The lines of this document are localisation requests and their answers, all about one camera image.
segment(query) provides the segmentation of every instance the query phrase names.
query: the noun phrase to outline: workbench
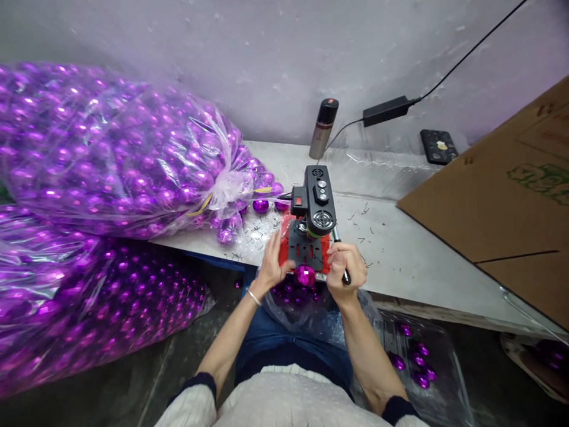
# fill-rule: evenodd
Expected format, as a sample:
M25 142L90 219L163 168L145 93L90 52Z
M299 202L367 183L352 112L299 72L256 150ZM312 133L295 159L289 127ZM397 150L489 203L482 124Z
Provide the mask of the workbench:
M285 191L302 185L305 167L316 163L308 157L308 146L253 141L245 141L245 144L274 173ZM369 156L346 149L329 149L321 164L326 165L330 173L341 238L359 246L368 267L363 288L381 294L375 297L380 307L535 336L551 337L549 330L566 339L563 330L516 297L510 295L508 302L496 281L399 210L395 200L389 200L393 198L393 190L386 192L385 185L378 184L385 181L386 171L378 169L381 162L362 161ZM422 165L418 169L425 175L422 180L436 172ZM394 179L399 179L399 172L393 173ZM275 215L279 213L264 217L249 212L245 223L274 222L273 229L276 229ZM259 240L260 249L269 236L270 233L265 234ZM263 258L262 250L253 256L250 253L244 256L237 249L221 247L211 230L179 232L153 242L254 266Z

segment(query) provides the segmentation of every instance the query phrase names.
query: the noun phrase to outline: lever handle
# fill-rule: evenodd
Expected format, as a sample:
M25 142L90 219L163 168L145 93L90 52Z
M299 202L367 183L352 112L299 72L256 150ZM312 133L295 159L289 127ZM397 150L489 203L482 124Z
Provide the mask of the lever handle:
M334 226L334 228L332 229L332 236L334 237L334 243L339 241L341 242L340 235L338 234L338 229L336 228L336 226ZM351 277L347 269L344 270L344 275L342 276L342 283L344 284L344 286L349 286L351 283Z

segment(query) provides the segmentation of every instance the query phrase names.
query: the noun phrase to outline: floor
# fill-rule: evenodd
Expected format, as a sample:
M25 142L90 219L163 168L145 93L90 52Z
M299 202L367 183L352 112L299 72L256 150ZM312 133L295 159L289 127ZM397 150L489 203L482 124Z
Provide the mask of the floor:
M237 304L241 273L193 260L210 277L218 303L188 329L112 364L0 401L4 427L151 427L168 399L191 377ZM569 407L550 399L502 352L498 334L438 322L452 336L475 420L480 427L534 427L569 419ZM231 392L232 378L223 389Z

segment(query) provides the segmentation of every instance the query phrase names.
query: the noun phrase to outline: bag of purple balls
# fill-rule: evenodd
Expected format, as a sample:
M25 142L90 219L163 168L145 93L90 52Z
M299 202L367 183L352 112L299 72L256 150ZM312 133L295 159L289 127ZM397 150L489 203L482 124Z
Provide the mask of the bag of purple balls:
M213 103L89 66L0 66L0 160L20 206L111 237L211 225L231 245L238 212L283 191Z
M179 251L0 206L0 398L162 340L212 305Z

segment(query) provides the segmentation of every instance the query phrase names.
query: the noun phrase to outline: jeans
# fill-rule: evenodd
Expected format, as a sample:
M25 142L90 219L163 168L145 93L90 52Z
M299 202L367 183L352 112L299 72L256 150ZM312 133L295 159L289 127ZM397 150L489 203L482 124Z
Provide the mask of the jeans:
M247 288L248 286L244 286L241 298L247 294ZM237 353L236 372L239 372L251 358L259 353L285 343L293 343L316 356L323 364L332 369L348 388L350 387L353 370L347 351L319 341L306 333L289 331L268 315L263 307L259 307L255 312L241 349Z

